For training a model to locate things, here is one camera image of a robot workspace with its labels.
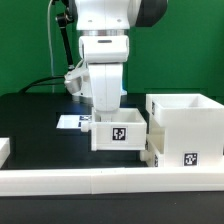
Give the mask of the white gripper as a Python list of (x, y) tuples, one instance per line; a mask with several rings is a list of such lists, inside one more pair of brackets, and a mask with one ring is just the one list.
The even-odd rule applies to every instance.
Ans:
[(129, 38), (81, 36), (79, 53), (87, 64), (94, 112), (102, 122), (110, 122), (120, 107), (123, 63), (129, 55)]

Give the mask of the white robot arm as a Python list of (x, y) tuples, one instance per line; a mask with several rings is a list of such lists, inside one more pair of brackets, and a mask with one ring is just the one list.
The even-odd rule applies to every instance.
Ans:
[(165, 14), (168, 0), (68, 0), (68, 20), (77, 20), (78, 64), (65, 75), (68, 91), (91, 98), (102, 122), (112, 120), (123, 94), (123, 64), (129, 56), (127, 31), (151, 27)]

